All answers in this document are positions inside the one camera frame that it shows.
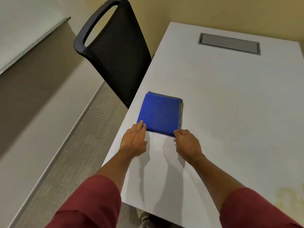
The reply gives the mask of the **person's left hand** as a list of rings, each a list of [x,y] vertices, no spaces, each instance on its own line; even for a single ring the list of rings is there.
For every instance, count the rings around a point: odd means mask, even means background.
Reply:
[[[129,158],[134,158],[145,153],[146,150],[147,141],[145,141],[145,138],[134,138],[131,134],[131,128],[128,129],[123,135],[119,153],[122,153]]]

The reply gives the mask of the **person's right hand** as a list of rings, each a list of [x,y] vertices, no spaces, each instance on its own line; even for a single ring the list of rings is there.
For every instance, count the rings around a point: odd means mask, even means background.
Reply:
[[[190,165],[204,157],[199,140],[189,130],[175,130],[175,138],[179,139],[176,144],[176,152]]]

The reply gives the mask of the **blue cloth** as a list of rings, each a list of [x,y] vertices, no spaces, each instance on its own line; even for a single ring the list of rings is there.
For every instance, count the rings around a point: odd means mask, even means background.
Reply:
[[[146,131],[175,137],[182,127],[183,100],[173,96],[147,92],[137,119],[143,121]]]

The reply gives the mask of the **person's left forearm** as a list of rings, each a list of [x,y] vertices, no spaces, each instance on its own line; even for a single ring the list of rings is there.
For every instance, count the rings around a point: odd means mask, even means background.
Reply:
[[[45,228],[116,228],[132,153],[119,150],[67,198]]]

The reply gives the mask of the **person's right forearm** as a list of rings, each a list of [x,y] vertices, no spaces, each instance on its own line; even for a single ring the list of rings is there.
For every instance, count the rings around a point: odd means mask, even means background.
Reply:
[[[304,228],[256,191],[245,187],[202,153],[189,163],[206,186],[222,228]]]

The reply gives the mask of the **black mesh office chair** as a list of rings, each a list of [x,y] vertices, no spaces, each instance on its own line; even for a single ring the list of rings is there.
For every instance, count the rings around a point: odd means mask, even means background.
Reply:
[[[94,26],[113,6],[117,8],[104,28],[85,46]],[[130,108],[152,58],[129,1],[107,0],[81,28],[74,49]]]

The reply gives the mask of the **person's shoe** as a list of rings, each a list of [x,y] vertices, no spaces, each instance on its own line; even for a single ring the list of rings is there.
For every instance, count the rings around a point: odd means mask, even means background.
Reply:
[[[150,214],[138,208],[136,211],[140,219],[140,226],[138,228],[153,228],[153,223],[150,220]]]

